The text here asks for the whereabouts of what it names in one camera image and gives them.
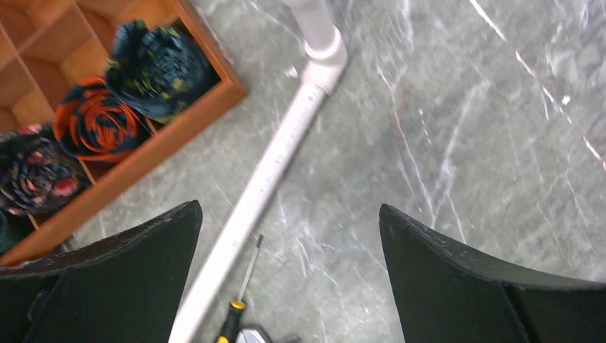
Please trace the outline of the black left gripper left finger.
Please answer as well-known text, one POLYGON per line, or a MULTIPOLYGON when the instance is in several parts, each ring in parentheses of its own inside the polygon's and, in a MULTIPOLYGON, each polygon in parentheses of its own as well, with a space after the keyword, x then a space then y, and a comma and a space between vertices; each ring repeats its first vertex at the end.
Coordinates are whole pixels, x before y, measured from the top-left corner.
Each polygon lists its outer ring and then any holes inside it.
POLYGON ((85 247, 1 268, 3 342, 167 342, 203 212, 180 204, 85 247))

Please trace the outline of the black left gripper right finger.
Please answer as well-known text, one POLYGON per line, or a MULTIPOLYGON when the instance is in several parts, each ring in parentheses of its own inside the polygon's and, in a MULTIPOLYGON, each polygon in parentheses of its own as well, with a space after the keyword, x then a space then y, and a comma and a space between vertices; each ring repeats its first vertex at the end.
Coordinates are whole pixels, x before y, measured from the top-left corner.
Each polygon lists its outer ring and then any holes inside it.
POLYGON ((407 342, 603 342, 605 284, 522 267, 388 204, 379 230, 407 342))

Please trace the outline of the dark blue patterned tie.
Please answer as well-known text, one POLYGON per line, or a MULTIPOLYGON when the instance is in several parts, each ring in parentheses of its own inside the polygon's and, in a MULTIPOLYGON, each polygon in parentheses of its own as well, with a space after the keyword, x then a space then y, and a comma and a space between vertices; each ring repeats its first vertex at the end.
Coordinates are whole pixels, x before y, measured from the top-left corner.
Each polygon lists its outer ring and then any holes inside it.
POLYGON ((106 86, 145 117, 169 123, 218 81, 208 58, 187 33, 170 25, 149 29, 141 19, 118 25, 106 86))

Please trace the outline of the rolled dark green tie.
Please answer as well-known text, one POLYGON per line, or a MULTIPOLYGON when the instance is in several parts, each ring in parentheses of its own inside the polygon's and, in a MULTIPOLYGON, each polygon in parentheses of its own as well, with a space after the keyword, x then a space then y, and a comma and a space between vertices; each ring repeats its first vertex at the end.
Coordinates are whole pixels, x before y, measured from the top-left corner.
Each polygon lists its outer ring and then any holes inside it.
POLYGON ((1 211, 1 254, 8 252, 34 231, 28 217, 18 217, 1 211))

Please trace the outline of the orange wooden compartment tray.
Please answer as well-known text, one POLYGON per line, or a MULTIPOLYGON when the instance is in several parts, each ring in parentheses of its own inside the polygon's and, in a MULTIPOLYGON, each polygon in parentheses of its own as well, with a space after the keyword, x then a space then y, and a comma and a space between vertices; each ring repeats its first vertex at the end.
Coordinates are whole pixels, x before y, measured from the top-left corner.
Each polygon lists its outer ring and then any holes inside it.
POLYGON ((190 1, 1 3, 1 264, 35 259, 247 95, 190 1))

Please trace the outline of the white PVC floor pipe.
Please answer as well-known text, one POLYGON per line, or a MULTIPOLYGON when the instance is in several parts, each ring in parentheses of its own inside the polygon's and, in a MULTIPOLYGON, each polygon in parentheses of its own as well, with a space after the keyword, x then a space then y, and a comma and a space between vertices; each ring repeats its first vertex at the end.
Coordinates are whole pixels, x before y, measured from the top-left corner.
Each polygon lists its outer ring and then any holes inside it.
POLYGON ((339 29, 334 27, 331 33, 332 41, 326 47, 319 50, 310 46, 305 48, 309 61, 302 73, 301 84, 203 267, 184 296, 169 343, 190 342, 196 334, 308 126, 324 99, 337 85, 348 56, 339 29))

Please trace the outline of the white vertical PVC pipe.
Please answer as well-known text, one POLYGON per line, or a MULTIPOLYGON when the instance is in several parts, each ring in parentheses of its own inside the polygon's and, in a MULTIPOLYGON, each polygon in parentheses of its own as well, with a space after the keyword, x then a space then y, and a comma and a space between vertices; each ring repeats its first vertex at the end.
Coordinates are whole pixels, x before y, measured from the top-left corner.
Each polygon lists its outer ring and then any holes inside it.
POLYGON ((337 38, 337 29, 325 0, 282 0, 290 8, 304 38, 306 49, 326 51, 337 38))

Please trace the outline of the red handled adjustable wrench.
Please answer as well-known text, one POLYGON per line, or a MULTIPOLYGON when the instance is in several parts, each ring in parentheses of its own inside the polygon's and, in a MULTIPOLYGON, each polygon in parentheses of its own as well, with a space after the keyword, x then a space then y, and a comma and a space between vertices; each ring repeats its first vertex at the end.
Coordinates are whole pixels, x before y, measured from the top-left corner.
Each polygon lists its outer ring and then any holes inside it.
POLYGON ((239 330, 235 343, 275 343, 261 327, 245 327, 239 330))

